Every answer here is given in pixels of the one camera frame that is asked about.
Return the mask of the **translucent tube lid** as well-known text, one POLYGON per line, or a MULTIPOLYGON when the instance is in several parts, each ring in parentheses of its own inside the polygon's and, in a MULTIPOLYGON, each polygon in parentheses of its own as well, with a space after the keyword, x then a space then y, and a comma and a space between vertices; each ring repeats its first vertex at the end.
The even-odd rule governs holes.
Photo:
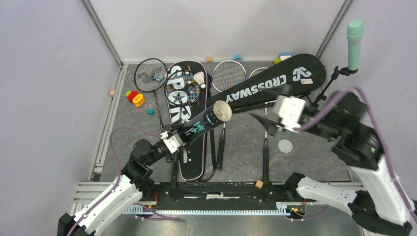
POLYGON ((292 142, 287 139, 280 140, 277 146, 282 153, 290 153, 293 150, 292 142))

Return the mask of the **black shuttlecock tube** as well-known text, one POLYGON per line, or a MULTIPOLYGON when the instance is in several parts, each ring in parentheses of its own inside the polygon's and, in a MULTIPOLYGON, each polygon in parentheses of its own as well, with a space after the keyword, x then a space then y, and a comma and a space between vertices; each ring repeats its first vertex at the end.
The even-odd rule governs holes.
POLYGON ((216 101, 191 120, 182 124, 174 136, 180 145, 192 142, 232 118, 232 109, 222 100, 216 101))

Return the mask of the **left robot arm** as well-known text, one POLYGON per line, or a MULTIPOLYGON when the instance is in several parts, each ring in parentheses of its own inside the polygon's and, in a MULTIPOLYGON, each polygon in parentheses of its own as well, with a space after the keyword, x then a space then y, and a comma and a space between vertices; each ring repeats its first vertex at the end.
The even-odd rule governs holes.
POLYGON ((142 139, 135 143, 129 161, 116 179, 90 204, 58 221, 59 236, 100 236, 129 206, 154 196, 150 165, 177 152, 183 141, 178 134, 162 135, 156 144, 142 139))

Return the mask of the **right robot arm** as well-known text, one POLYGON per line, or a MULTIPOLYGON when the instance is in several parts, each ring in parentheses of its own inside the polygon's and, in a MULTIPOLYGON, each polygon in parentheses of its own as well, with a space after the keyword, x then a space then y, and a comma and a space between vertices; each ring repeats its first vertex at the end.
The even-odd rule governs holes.
POLYGON ((364 186, 363 190, 345 190, 293 173, 283 186, 287 199, 313 200, 337 208, 376 234, 411 233, 417 219, 416 201, 402 188, 368 99, 359 87, 334 92, 322 109, 306 106, 304 100, 293 96, 278 95, 274 112, 275 121, 256 116, 268 135, 307 132, 333 142, 331 151, 364 186))

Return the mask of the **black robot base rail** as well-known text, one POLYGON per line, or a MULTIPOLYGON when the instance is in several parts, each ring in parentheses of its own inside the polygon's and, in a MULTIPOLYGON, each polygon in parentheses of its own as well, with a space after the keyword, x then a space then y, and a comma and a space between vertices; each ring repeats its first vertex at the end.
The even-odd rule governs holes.
POLYGON ((293 186, 284 182, 264 182, 263 188, 255 181, 238 182, 157 182, 142 197, 153 201, 160 210, 273 210, 276 204, 302 206, 311 200, 302 198, 293 186))

